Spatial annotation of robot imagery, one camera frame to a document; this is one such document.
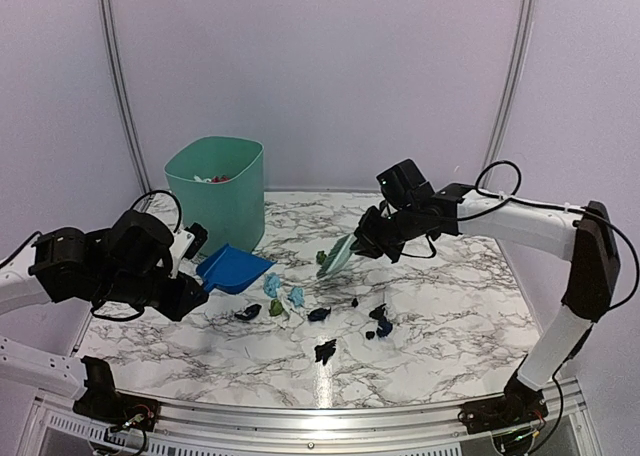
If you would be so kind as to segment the green hand brush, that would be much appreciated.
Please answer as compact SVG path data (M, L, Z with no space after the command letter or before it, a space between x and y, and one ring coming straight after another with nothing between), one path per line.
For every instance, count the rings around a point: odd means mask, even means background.
M352 245L356 241L357 238L354 234L340 237L321 263L316 277L322 279L339 272L352 256Z

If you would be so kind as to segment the blue plastic dustpan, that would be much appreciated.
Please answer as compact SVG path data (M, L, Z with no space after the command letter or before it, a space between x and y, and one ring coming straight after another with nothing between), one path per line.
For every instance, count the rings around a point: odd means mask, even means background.
M273 265L273 261L225 244L196 267L196 274L207 292L217 289L236 295Z

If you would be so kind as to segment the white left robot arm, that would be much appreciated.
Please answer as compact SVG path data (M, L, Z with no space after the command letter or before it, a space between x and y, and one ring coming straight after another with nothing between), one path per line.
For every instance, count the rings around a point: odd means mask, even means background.
M115 302L136 317L152 308L179 322L208 299L179 269L194 241L188 232L169 230L36 232L1 263L1 311L79 299L94 311ZM106 361L63 357L7 337L1 340L1 376L67 397L76 412L95 419L116 421L135 406L117 391Z

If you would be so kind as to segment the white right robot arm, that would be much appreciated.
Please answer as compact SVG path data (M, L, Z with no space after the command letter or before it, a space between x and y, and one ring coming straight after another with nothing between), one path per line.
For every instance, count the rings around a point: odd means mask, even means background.
M559 264L546 288L560 290L540 337L501 395L495 414L515 424L534 407L533 392L579 350L594 326L613 308L621 261L620 238L607 209L502 196L453 183L434 192L428 184L402 189L385 179L384 200L367 209L355 229L352 252L397 262L418 237L483 237Z

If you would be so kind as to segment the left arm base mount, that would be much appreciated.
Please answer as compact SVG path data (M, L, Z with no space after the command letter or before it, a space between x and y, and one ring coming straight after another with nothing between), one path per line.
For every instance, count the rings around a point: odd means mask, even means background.
M158 418L160 403L156 399L134 396L126 393L101 393L87 391L73 403L73 412L97 421L123 426L137 415L142 416L135 422L135 429L151 432Z

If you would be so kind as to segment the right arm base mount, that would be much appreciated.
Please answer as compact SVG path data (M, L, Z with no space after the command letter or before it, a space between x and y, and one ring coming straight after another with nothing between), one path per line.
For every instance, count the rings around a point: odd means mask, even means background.
M546 400L542 397L526 403L517 397L501 395L466 402L460 407L457 417L472 435L541 421L548 414Z

